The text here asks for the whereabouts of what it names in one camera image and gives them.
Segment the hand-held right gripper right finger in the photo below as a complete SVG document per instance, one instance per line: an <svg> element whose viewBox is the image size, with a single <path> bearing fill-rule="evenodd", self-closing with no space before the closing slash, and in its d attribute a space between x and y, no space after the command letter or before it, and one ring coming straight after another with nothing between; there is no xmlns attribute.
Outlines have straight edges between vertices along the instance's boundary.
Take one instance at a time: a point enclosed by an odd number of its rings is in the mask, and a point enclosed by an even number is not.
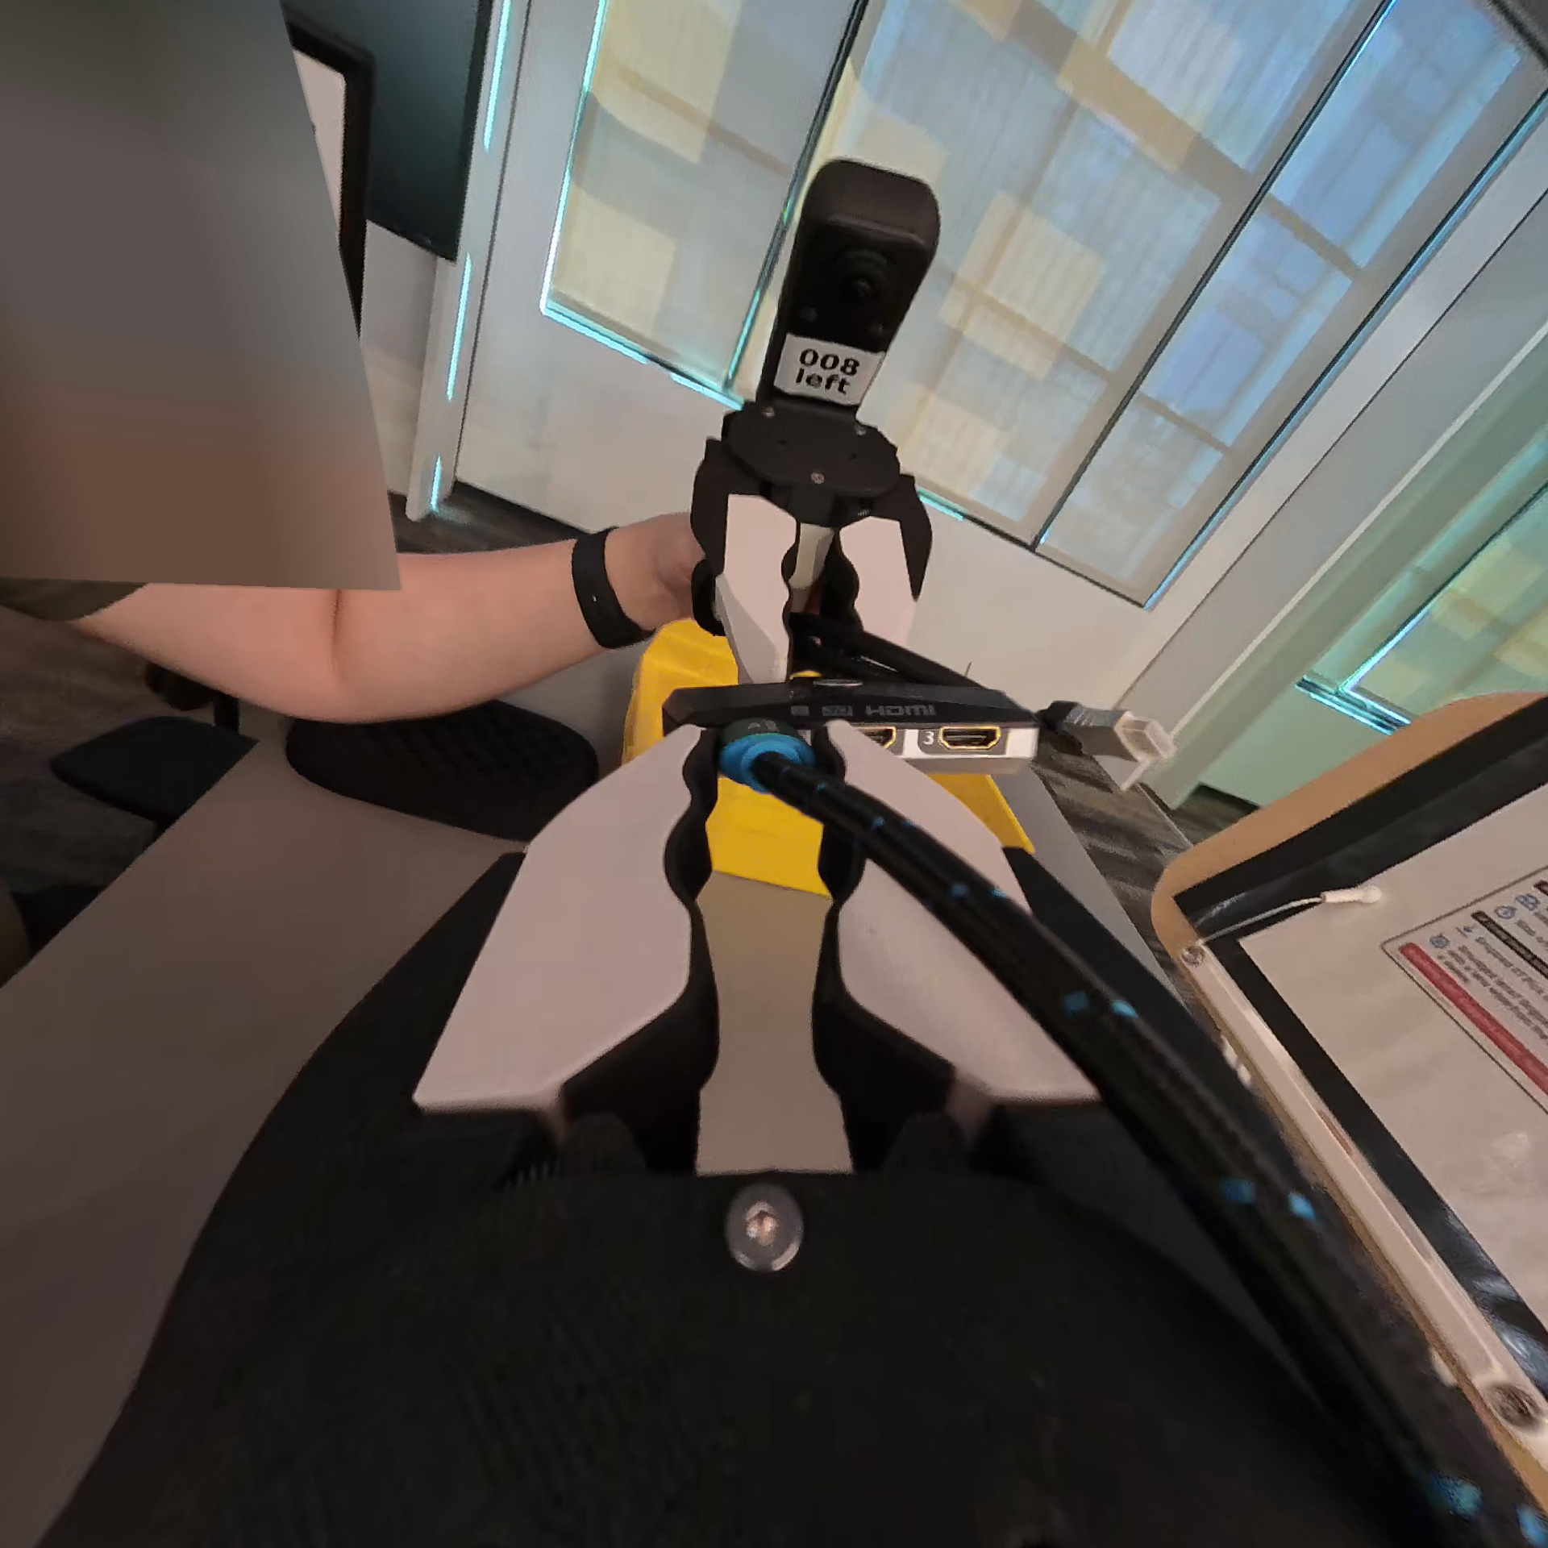
<svg viewBox="0 0 1548 1548"><path fill-rule="evenodd" d="M993 1116L1082 1110L1098 1094L1032 1016L844 830L824 826L827 909L816 972L816 1064L855 1171L903 1127L949 1118L973 1147Z"/></svg>

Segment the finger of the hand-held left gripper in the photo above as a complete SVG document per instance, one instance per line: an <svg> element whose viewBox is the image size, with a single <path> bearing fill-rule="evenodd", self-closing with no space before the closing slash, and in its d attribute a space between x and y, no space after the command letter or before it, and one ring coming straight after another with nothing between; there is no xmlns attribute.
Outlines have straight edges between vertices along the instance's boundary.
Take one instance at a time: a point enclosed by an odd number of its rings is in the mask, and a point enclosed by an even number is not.
<svg viewBox="0 0 1548 1548"><path fill-rule="evenodd" d="M838 581L844 614L862 633L890 646L908 646L916 592L895 520L871 515L838 533Z"/></svg>
<svg viewBox="0 0 1548 1548"><path fill-rule="evenodd" d="M741 684L783 684L789 673L789 563L800 524L761 497L730 497L713 611Z"/></svg>

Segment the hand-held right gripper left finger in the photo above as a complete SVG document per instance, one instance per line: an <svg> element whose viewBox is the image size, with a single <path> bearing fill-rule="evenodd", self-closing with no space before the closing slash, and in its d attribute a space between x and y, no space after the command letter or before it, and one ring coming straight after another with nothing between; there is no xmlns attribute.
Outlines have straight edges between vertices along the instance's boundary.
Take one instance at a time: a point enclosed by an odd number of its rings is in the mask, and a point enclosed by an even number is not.
<svg viewBox="0 0 1548 1548"><path fill-rule="evenodd" d="M531 843L418 1079L433 1116L519 1112L560 1140L621 1121L647 1165L691 1173L720 1051L700 893L713 732L685 727Z"/></svg>

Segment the black hdmi switch box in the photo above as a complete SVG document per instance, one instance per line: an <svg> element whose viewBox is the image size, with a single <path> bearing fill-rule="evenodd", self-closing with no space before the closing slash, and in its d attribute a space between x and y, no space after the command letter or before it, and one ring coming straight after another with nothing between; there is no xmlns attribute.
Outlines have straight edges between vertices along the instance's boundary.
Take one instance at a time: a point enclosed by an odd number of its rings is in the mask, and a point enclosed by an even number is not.
<svg viewBox="0 0 1548 1548"><path fill-rule="evenodd" d="M680 688L663 701L663 731L693 725L724 732L774 723L811 742L846 725L888 756L932 775L1026 769L1041 719L995 690L803 675L785 684Z"/></svg>

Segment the black hdmi cable blue plug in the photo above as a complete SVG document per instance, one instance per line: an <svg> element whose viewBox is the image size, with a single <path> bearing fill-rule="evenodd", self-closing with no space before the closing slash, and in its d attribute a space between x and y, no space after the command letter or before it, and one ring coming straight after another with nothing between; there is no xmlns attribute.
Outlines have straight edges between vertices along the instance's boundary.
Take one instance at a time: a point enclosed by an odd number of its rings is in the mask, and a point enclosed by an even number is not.
<svg viewBox="0 0 1548 1548"><path fill-rule="evenodd" d="M1074 926L1041 876L1028 900L847 778L857 753L796 753L774 729L722 738L720 771L842 837L1050 1035L1150 1156L1273 1328L1417 1545L1544 1545L1544 1508L1446 1385L1415 1317L1190 1013L1111 933Z"/></svg>

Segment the yellow plastic bin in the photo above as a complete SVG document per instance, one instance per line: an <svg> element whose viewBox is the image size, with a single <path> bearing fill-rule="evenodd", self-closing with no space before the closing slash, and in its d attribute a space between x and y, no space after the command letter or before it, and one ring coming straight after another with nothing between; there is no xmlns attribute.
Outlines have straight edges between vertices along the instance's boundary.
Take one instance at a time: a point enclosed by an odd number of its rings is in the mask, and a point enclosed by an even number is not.
<svg viewBox="0 0 1548 1548"><path fill-rule="evenodd" d="M665 736L663 707L676 690L735 686L730 646L695 624L658 631L632 677L624 718L623 764L643 756ZM934 775L934 784L964 804L1000 847L1034 852L1010 802L989 777ZM707 823L711 867L717 874L825 898L820 880L820 826L776 799L720 780Z"/></svg>

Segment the black braided cable grey plug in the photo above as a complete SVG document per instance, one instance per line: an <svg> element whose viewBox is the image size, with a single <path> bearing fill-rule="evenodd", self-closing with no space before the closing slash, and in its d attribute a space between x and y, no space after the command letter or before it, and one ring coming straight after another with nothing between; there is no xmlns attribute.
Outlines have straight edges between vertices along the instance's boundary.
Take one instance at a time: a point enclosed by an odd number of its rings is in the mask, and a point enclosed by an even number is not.
<svg viewBox="0 0 1548 1548"><path fill-rule="evenodd" d="M849 622L796 613L787 627L794 677L960 684L1006 696L916 651L890 646L862 633ZM1052 703L1034 712L1041 719L1037 749L1041 740L1048 738L1061 749L1093 760L1120 791L1131 790L1152 767L1174 756L1174 743L1166 729L1129 710L1096 710L1080 703Z"/></svg>

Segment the person's left forearm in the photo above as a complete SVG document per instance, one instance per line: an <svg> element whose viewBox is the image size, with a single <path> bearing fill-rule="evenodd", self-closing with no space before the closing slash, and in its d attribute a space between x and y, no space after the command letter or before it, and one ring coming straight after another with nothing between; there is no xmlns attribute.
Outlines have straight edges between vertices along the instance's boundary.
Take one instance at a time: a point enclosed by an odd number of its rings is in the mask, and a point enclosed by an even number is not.
<svg viewBox="0 0 1548 1548"><path fill-rule="evenodd" d="M403 555L396 590L153 585L73 627L287 719L424 719L602 653L571 550Z"/></svg>

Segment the person's left hand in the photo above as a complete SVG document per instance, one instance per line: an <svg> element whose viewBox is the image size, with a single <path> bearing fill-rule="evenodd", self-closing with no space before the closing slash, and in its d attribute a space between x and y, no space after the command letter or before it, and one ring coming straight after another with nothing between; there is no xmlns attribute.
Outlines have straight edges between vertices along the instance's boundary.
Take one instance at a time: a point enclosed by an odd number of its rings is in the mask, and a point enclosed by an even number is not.
<svg viewBox="0 0 1548 1548"><path fill-rule="evenodd" d="M691 618L691 583L704 550L689 513L671 513L613 530L606 576L624 618L641 633Z"/></svg>

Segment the black wristband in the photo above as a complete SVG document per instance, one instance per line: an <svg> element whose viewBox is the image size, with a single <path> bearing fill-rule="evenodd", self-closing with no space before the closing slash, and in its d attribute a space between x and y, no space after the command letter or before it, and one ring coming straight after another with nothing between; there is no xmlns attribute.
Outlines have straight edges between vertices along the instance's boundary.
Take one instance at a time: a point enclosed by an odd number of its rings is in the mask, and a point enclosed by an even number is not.
<svg viewBox="0 0 1548 1548"><path fill-rule="evenodd" d="M571 546L569 574L573 598L591 640L601 651L641 646L652 629L636 624L623 609L608 574L606 548L613 530L580 535Z"/></svg>

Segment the black mesh office chair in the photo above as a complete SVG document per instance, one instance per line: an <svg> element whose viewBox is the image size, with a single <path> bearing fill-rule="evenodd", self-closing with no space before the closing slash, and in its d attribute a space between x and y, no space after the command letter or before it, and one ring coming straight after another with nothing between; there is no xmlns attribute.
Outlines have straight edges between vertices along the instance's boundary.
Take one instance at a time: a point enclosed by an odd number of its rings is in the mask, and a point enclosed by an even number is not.
<svg viewBox="0 0 1548 1548"><path fill-rule="evenodd" d="M337 797L518 845L601 777L584 736L507 703L416 721L293 721L284 756Z"/></svg>

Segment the large glass window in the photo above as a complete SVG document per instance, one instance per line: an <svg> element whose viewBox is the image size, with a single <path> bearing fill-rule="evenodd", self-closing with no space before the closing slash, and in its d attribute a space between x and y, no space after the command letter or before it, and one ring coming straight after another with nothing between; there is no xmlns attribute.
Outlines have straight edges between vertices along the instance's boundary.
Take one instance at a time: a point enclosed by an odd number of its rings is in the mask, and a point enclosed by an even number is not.
<svg viewBox="0 0 1548 1548"><path fill-rule="evenodd" d="M1544 192L1502 4L494 4L409 513L683 511L800 200L927 183L864 401L934 509L914 646L1120 703Z"/></svg>

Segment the white tethered stylus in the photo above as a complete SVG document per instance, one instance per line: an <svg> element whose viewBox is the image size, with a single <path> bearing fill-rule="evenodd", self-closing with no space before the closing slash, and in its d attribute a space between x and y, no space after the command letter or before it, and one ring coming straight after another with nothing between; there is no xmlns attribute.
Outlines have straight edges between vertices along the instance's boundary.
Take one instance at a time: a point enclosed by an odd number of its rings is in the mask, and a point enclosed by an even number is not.
<svg viewBox="0 0 1548 1548"><path fill-rule="evenodd" d="M1244 937L1249 931L1255 931L1255 930L1269 926L1269 924L1277 924L1277 922L1281 922L1288 917L1295 917L1299 913L1306 913L1306 911L1316 909L1316 907L1345 907L1345 906L1369 907L1369 906L1380 904L1382 898L1384 898L1382 891L1376 885L1363 884L1363 885L1358 885L1358 887L1328 889L1328 891L1323 891L1316 896L1305 896L1305 898L1290 900L1290 902L1284 902L1284 904L1277 904L1277 906L1273 906L1269 909L1264 909L1257 915L1240 919L1240 920L1231 922L1231 924L1223 924L1223 926L1212 930L1209 935L1199 935L1196 944L1187 948L1185 955L1196 955L1196 954L1203 952L1207 946L1212 946L1214 942Z"/></svg>

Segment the monitor on white stand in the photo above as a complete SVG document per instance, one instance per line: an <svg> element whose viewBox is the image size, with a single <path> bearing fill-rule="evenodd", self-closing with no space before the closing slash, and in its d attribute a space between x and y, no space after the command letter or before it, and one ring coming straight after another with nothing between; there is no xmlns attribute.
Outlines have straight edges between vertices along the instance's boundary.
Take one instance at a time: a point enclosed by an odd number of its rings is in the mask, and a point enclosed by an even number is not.
<svg viewBox="0 0 1548 1548"><path fill-rule="evenodd" d="M1430 712L1170 863L1168 957L1544 1499L1546 708ZM1185 955L1198 937L1328 889Z"/></svg>

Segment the black framed whiteboard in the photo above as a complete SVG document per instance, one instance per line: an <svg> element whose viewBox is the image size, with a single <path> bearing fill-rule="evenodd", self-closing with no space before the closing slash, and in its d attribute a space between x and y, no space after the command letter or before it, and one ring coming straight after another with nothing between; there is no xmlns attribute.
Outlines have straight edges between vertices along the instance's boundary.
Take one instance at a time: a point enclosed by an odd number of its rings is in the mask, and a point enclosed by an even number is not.
<svg viewBox="0 0 1548 1548"><path fill-rule="evenodd" d="M282 12L335 215L354 327L361 329L374 58L320 28L291 4Z"/></svg>

